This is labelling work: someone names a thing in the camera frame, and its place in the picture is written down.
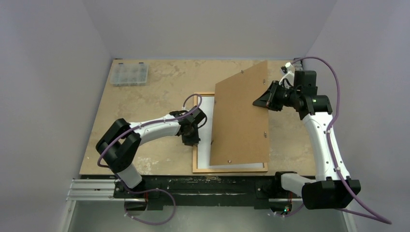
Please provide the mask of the brown backing board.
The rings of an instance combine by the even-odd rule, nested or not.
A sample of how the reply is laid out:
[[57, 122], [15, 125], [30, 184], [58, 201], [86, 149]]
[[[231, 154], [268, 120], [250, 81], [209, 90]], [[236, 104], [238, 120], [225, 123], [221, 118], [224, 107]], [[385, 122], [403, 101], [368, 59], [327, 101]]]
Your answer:
[[253, 105], [268, 88], [267, 61], [215, 85], [211, 165], [269, 162], [268, 110]]

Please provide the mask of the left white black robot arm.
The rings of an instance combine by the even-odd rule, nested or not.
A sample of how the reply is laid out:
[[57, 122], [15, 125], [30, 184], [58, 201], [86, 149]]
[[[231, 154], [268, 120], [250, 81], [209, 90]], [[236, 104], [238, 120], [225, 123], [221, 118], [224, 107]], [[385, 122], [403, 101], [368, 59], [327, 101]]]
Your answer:
[[131, 197], [140, 197], [144, 193], [143, 178], [132, 163], [138, 148], [168, 136], [181, 137], [187, 146], [198, 145], [201, 140], [199, 128], [206, 122], [207, 115], [198, 106], [189, 111], [171, 111], [145, 122], [117, 119], [95, 146], [100, 154], [97, 164], [119, 177]]

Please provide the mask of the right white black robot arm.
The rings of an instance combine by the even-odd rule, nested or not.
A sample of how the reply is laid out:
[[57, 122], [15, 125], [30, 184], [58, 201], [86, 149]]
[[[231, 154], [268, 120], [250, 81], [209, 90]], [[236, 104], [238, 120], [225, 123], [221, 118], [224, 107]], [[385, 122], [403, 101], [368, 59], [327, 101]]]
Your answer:
[[359, 180], [352, 180], [347, 170], [331, 122], [332, 106], [326, 95], [319, 95], [315, 71], [286, 71], [280, 81], [273, 81], [267, 91], [253, 102], [271, 111], [293, 108], [306, 127], [313, 148], [315, 179], [296, 172], [277, 172], [271, 184], [279, 197], [293, 192], [302, 197], [307, 209], [344, 209], [361, 191]]

